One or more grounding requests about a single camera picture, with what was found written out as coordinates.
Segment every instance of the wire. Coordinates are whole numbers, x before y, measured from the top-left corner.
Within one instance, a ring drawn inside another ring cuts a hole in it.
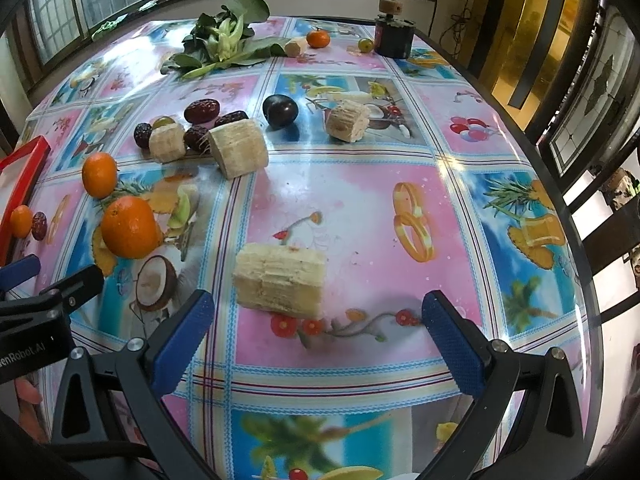
[[[462,35],[466,30],[467,23],[469,22],[469,20],[471,20],[471,9],[469,8],[469,0],[465,0],[465,6],[463,7],[462,12],[460,12],[460,14],[452,14],[451,19],[453,20],[451,26],[440,35],[440,44],[442,44],[442,40],[447,35],[447,33],[451,32],[453,40],[456,43],[452,54],[453,57],[457,58],[460,54],[460,49],[462,48]]]

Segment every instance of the red frame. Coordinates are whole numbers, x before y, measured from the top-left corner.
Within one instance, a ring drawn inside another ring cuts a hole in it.
[[[6,203],[6,208],[2,215],[2,222],[0,222],[0,266],[5,266],[8,263],[7,260],[10,256],[12,243],[14,241],[9,222],[11,213],[19,205],[26,204],[31,198],[33,187],[42,172],[50,149],[47,140],[43,136],[37,136],[24,146],[15,150],[11,155],[7,155],[3,160],[0,160],[1,173],[4,168],[16,160],[24,156],[29,157],[29,160],[27,160],[27,163],[20,172],[20,176],[14,184],[14,190]]]

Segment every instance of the screw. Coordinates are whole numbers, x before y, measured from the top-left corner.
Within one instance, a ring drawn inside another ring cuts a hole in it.
[[[135,337],[133,339],[129,339],[127,342],[127,350],[131,350],[135,352],[140,350],[145,345],[145,340],[140,337]]]
[[[69,357],[71,357],[72,359],[79,359],[84,355],[84,348],[82,348],[81,346],[76,346],[72,351],[71,354],[69,354]]]
[[[491,348],[493,348],[496,352],[505,354],[509,350],[509,345],[507,345],[507,343],[505,343],[502,339],[494,339],[493,341],[491,341]]]
[[[553,356],[554,359],[558,359],[559,361],[565,358],[564,350],[562,350],[561,348],[558,348],[557,346],[554,346],[551,349],[551,355]]]

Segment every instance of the mandarin orange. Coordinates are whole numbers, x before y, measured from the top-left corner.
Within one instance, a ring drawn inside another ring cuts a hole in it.
[[[311,48],[324,48],[331,43],[331,37],[326,30],[312,30],[306,35],[306,42]]]
[[[33,213],[28,206],[19,205],[11,211],[9,224],[11,226],[11,234],[16,238],[26,238],[31,232],[31,222],[33,221]]]
[[[137,196],[123,196],[111,203],[100,230],[104,244],[113,254],[133,260],[145,258],[163,238],[151,206]]]
[[[90,155],[82,165],[82,185],[94,198],[108,197],[118,183],[118,167],[109,153]]]

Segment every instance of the blue gripper pad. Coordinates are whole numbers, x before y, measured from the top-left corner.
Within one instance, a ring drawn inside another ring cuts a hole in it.
[[[449,367],[460,392],[479,399],[484,392],[484,365],[463,333],[466,320],[439,290],[429,292],[422,300],[422,323]]]
[[[209,330],[215,310],[211,294],[196,290],[149,338],[145,352],[146,371],[151,390],[158,399],[175,390]]]
[[[0,291],[7,292],[15,286],[37,276],[40,272],[40,260],[35,254],[5,265],[0,269]]]

